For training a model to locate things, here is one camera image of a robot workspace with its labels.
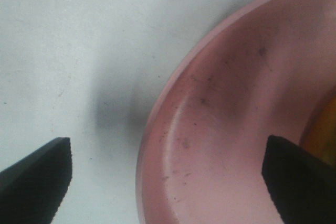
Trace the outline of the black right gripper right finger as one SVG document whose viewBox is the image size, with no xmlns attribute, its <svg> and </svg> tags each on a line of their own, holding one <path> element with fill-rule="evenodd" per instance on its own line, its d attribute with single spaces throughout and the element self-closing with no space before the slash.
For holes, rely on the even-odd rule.
<svg viewBox="0 0 336 224">
<path fill-rule="evenodd" d="M 328 164 L 270 135 L 261 174 L 284 223 L 335 223 L 335 169 Z"/>
</svg>

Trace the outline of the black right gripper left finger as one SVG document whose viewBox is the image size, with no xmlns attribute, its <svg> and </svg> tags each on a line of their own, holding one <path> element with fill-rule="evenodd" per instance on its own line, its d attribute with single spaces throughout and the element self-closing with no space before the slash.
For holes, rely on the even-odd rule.
<svg viewBox="0 0 336 224">
<path fill-rule="evenodd" d="M 1 223 L 51 223 L 70 182 L 70 139 L 58 137 L 1 171 Z"/>
</svg>

